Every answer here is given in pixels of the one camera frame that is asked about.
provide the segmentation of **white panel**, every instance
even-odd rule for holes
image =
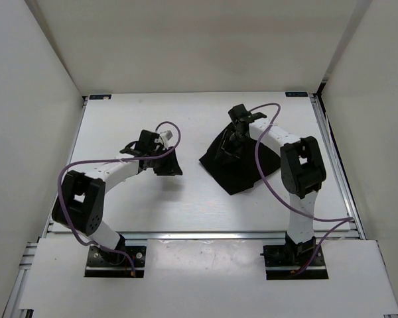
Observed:
[[[357,3],[37,1],[85,95],[315,92]]]
[[[329,280],[267,281],[262,242],[149,241],[143,279],[85,278],[87,248],[40,241],[21,308],[53,317],[360,317],[398,307],[377,243],[323,244]]]
[[[27,6],[0,1],[0,316],[68,159],[82,99]]]
[[[324,90],[367,236],[398,299],[398,0],[375,0]]]
[[[104,220],[116,231],[285,231],[289,211],[262,182],[253,189],[228,195],[199,163],[211,142],[230,122],[228,111],[240,103],[247,108],[277,102],[282,110],[276,123],[297,136],[315,136],[327,170],[316,200],[317,217],[347,217],[310,99],[284,93],[156,93],[114,94],[108,100],[89,100],[73,161],[113,158],[142,129],[154,130],[173,121],[182,131],[176,151],[183,176],[158,177],[152,170],[129,178],[106,195]],[[271,116],[275,107],[262,109]],[[83,171],[91,166],[75,167]],[[285,200],[289,193],[280,171],[269,177]],[[328,230],[332,223],[314,222]],[[66,228],[54,225],[54,231]],[[349,229],[345,224],[340,229]]]

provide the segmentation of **crumpled black cloth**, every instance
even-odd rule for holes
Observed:
[[[236,162],[222,166],[217,164],[214,158],[223,134],[224,131],[215,138],[205,155],[203,155],[199,161],[215,181],[217,181],[228,194],[233,195],[251,189],[253,184],[261,179],[254,157],[255,145],[257,142],[253,139],[246,141],[243,146],[241,158]],[[263,144],[259,146],[259,162],[261,163],[265,176],[272,174],[280,168],[280,157]]]

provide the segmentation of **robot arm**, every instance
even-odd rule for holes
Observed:
[[[243,104],[229,111],[232,129],[226,131],[216,160],[231,162],[241,156],[242,144],[246,138],[257,140],[269,125],[269,119],[262,113],[247,111]],[[281,177],[289,192],[291,207],[314,216],[318,190],[326,179],[326,170],[318,147],[312,137],[299,138],[281,127],[273,126],[261,142],[281,158]],[[314,249],[313,220],[290,211],[286,247],[293,258]]]
[[[70,218],[79,233],[112,250],[125,251],[125,239],[103,221],[105,194],[127,178],[152,168],[158,176],[182,175],[175,150],[158,160],[148,160],[149,156],[159,156],[172,147],[168,146],[172,133],[160,134],[143,130],[139,140],[130,142],[116,156],[120,162],[111,162],[94,167],[87,172],[69,171],[62,182],[62,192]],[[145,157],[144,160],[124,162],[122,159]],[[57,199],[52,210],[54,221],[68,227]],[[123,258],[116,253],[101,250],[103,259],[118,264]]]

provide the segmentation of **white wall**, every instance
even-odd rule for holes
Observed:
[[[82,98],[22,0],[0,1],[0,317],[41,235]]]
[[[357,3],[27,1],[84,95],[315,92]]]
[[[365,231],[379,242],[398,301],[398,0],[373,1],[323,100]]]

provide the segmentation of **mounting plate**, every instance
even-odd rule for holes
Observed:
[[[284,257],[284,245],[265,245],[263,249],[267,280],[327,280],[329,278],[321,248],[310,266],[298,276],[293,276],[291,272],[305,264],[310,255],[299,258],[291,264]]]
[[[131,266],[128,260],[113,265],[106,262],[99,253],[99,248],[91,246],[88,250],[84,277],[112,277],[112,278],[143,278],[146,263],[146,246],[126,246],[135,266],[135,277],[131,276]]]

